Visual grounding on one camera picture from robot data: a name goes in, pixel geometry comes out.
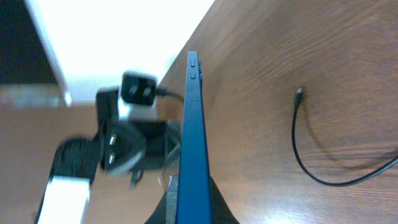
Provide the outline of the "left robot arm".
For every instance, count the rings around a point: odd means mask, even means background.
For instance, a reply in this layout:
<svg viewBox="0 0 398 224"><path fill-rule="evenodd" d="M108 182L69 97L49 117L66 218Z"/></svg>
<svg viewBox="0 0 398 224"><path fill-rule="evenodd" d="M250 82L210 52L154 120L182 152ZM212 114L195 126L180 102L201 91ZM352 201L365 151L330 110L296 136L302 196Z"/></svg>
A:
<svg viewBox="0 0 398 224"><path fill-rule="evenodd" d="M131 174L135 188L144 172L172 168L181 152L180 123L119 117L119 89L96 94L98 130L58 146L35 223L82 223L96 171L112 177Z"/></svg>

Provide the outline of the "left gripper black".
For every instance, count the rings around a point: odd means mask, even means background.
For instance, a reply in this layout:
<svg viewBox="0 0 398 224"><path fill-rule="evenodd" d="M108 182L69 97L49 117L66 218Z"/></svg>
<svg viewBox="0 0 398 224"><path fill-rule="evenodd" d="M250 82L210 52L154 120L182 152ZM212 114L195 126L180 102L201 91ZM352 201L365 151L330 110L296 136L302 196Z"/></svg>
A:
<svg viewBox="0 0 398 224"><path fill-rule="evenodd" d="M99 131L101 167L110 176L131 174L135 188L145 171L179 168L182 132L174 120L107 121Z"/></svg>

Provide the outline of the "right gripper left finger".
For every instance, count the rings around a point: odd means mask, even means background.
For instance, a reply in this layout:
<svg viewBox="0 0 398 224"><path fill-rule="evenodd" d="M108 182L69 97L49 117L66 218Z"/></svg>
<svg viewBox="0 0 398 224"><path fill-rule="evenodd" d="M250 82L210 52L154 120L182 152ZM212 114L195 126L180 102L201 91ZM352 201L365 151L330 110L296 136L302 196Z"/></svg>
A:
<svg viewBox="0 0 398 224"><path fill-rule="evenodd" d="M160 202L145 224L175 224L177 214L178 175L170 178Z"/></svg>

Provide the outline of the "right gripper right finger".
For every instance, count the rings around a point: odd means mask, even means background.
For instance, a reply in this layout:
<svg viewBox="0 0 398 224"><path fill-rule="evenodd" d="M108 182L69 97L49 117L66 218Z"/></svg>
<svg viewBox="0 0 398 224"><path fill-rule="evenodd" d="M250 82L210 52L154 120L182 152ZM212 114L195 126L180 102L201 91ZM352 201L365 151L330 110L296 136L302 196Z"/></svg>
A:
<svg viewBox="0 0 398 224"><path fill-rule="evenodd" d="M233 213L228 207L225 199L223 198L219 188L212 177L211 180L211 198L213 204L213 214L215 224L239 224Z"/></svg>

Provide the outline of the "blue Samsung Galaxy smartphone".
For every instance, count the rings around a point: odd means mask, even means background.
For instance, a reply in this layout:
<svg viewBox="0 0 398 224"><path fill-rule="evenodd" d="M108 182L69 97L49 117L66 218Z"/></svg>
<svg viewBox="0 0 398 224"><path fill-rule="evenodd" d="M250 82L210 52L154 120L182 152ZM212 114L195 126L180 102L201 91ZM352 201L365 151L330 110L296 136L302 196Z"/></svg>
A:
<svg viewBox="0 0 398 224"><path fill-rule="evenodd" d="M201 65L198 53L189 51L187 54L176 223L206 224L215 221L201 84Z"/></svg>

